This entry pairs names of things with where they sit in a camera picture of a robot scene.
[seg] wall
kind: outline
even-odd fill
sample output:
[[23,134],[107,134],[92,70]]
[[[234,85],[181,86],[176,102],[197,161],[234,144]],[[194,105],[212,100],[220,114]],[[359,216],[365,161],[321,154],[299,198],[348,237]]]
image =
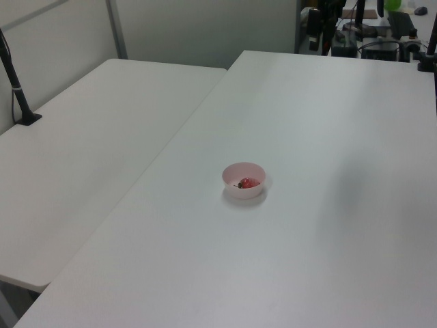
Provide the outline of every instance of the wall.
[[10,24],[26,20],[29,15],[44,8],[56,6],[60,0],[0,0],[0,27],[6,30]]
[[[69,0],[4,34],[33,111],[105,60],[117,58],[103,0]],[[0,134],[12,126],[10,92],[0,66]]]
[[112,3],[129,59],[228,69],[243,50],[295,52],[297,0]]

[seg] cable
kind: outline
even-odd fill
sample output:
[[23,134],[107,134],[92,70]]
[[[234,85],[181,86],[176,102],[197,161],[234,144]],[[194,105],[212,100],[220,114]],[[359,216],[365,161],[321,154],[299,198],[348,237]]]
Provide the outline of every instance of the cable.
[[351,22],[352,22],[352,17],[354,16],[354,10],[355,10],[355,8],[356,8],[357,5],[358,5],[358,1],[355,3],[355,6],[352,8],[352,10],[349,12],[349,14],[347,14],[345,18],[342,18],[342,19],[339,21],[339,23],[337,24],[337,26],[335,27],[335,29],[338,29],[339,26],[340,26],[340,24],[341,24],[341,22],[344,21],[345,19],[348,19],[348,16],[349,16],[349,15],[350,15]]
[[12,108],[12,121],[14,122],[14,124],[16,124],[15,115],[14,115],[14,90],[11,90],[11,91],[12,91],[12,101],[11,101],[11,103],[12,103],[12,106],[11,106],[11,108]]
[[364,46],[360,46],[357,50],[360,51],[361,49],[367,48],[368,46],[375,46],[377,44],[383,44],[383,43],[396,43],[399,46],[400,42],[399,41],[375,41],[375,42],[370,42],[368,44],[365,44]]
[[[6,49],[8,50],[8,55],[9,58],[12,61],[12,55],[11,55],[11,50],[9,48],[9,44],[8,41],[6,41],[6,38],[3,34],[3,31],[0,29],[0,38],[3,40],[3,42],[6,45]],[[11,95],[12,95],[12,99],[11,99],[11,112],[12,112],[12,121],[14,122],[14,124],[16,124],[16,120],[15,120],[15,115],[14,115],[14,89],[11,90]]]

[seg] tabletop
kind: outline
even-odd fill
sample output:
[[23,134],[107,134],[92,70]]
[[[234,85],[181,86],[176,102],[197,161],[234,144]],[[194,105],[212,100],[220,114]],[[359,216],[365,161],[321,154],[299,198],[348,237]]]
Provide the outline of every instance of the tabletop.
[[[356,0],[347,0],[345,9],[352,9],[356,3]],[[417,29],[418,38],[428,45],[429,38],[431,37],[432,27],[434,25],[434,20],[437,14],[437,3],[435,0],[409,0],[403,1],[400,10],[402,11],[414,11],[419,7],[426,7],[428,9],[428,13],[424,16],[417,16],[414,14],[410,15],[411,21],[414,27]],[[365,9],[374,9],[376,10],[376,0],[367,0]],[[340,27],[348,22],[347,19],[343,20],[340,24]],[[376,27],[389,27],[390,23],[388,21],[388,13],[384,11],[384,17],[379,17],[377,19],[364,19],[363,23],[376,26]]]
[[16,328],[434,328],[436,142],[432,74],[245,51]]
[[44,290],[224,74],[111,59],[0,136],[0,279]]

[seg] pink bowl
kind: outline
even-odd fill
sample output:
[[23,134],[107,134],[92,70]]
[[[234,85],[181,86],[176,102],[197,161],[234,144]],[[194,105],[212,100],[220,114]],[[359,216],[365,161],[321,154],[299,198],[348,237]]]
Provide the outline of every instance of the pink bowl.
[[[227,192],[231,196],[240,198],[242,200],[247,200],[249,198],[258,196],[261,193],[264,186],[264,181],[266,179],[266,173],[259,165],[241,162],[226,167],[221,177],[223,178]],[[243,178],[257,179],[259,181],[259,185],[248,189],[240,189],[235,187]]]

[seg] red fruit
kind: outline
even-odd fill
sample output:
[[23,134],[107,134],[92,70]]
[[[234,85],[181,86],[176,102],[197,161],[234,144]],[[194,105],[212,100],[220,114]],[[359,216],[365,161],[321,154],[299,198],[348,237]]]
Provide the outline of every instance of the red fruit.
[[235,187],[238,187],[240,189],[247,189],[247,188],[256,187],[257,185],[259,185],[259,181],[257,179],[254,179],[254,178],[243,178],[243,179],[240,180],[238,185],[236,185]]

